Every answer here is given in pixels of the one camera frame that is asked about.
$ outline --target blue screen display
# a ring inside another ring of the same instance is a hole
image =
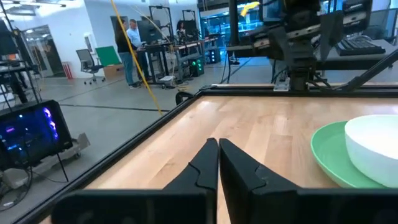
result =
[[[17,114],[0,123],[0,140],[15,164],[38,163],[58,141],[48,108]]]

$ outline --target keyboard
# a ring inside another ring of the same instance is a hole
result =
[[[374,45],[367,40],[342,40],[336,45],[336,50],[340,56],[386,53],[384,48]]]

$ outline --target green plate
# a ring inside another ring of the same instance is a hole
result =
[[[312,153],[323,171],[338,185],[356,188],[386,188],[366,177],[349,159],[344,127],[347,121],[328,124],[312,136]]]

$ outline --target desk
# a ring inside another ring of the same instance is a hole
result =
[[[152,75],[152,81],[148,82],[148,84],[162,85],[163,83],[158,82],[158,78],[163,78],[163,77],[169,75],[169,68],[167,67],[167,59],[166,59],[166,53],[165,53],[165,51],[166,51],[165,48],[168,47],[169,45],[170,44],[151,44],[151,45],[146,45],[146,46],[144,46],[144,48],[137,50],[137,54],[148,53],[149,70]],[[151,54],[155,54],[155,56],[157,57],[158,69],[160,72],[159,74],[155,74]]]
[[[366,114],[397,114],[398,102],[388,98],[201,96],[177,108],[182,111],[165,115],[170,116],[169,122],[150,132],[86,188],[161,189],[210,137],[228,138],[301,187],[338,187],[312,156],[312,134],[335,121]],[[229,223],[221,182],[218,187],[218,223]]]

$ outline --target green board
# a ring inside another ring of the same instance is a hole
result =
[[[116,51],[114,50],[113,46],[98,47],[95,48],[95,51],[97,52],[101,64],[105,67],[108,65],[120,64],[119,57],[116,55]]]
[[[347,121],[328,124],[312,136],[311,149],[320,167],[338,185],[355,188],[385,188],[366,177],[349,158],[345,125]]]

